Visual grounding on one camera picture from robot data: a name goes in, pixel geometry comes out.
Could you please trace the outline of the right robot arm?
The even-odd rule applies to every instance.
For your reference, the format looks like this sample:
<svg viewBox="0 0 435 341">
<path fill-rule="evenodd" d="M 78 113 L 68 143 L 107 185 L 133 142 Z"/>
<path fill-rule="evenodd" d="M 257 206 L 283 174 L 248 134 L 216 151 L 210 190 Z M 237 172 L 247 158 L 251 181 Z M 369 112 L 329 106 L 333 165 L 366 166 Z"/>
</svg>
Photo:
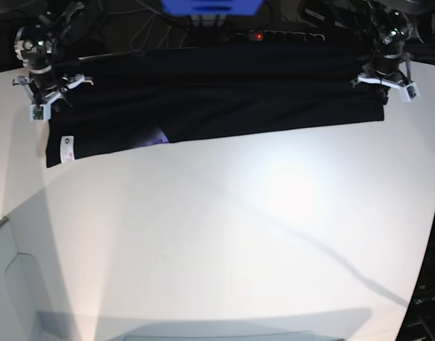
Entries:
<svg viewBox="0 0 435 341">
<path fill-rule="evenodd" d="M 82 84 L 94 84 L 91 77 L 83 74 L 59 77 L 55 73 L 60 44 L 71 29 L 74 17 L 84 9 L 83 1 L 71 1 L 56 18 L 40 15 L 38 25 L 22 27 L 16 33 L 14 52 L 28 75 L 17 76 L 12 85 L 21 86 L 30 99 L 31 121 L 50 120 L 52 106 L 59 99 L 71 105 L 67 92 Z"/>
</svg>

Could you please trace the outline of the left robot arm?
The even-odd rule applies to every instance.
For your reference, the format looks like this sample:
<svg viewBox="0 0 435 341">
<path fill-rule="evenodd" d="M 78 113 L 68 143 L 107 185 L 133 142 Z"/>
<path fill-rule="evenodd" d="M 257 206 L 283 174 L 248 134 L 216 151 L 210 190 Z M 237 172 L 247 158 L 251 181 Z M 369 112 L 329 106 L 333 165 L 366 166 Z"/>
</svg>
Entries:
<svg viewBox="0 0 435 341">
<path fill-rule="evenodd" d="M 337 1 L 326 4 L 340 27 L 353 33 L 366 49 L 362 70 L 351 80 L 353 87 L 374 85 L 384 101 L 390 90 L 397 91 L 402 102 L 411 102 L 420 96 L 419 88 L 412 80 L 412 57 L 404 50 L 413 31 L 404 13 L 378 1 L 348 1 L 350 13 L 344 16 Z"/>
</svg>

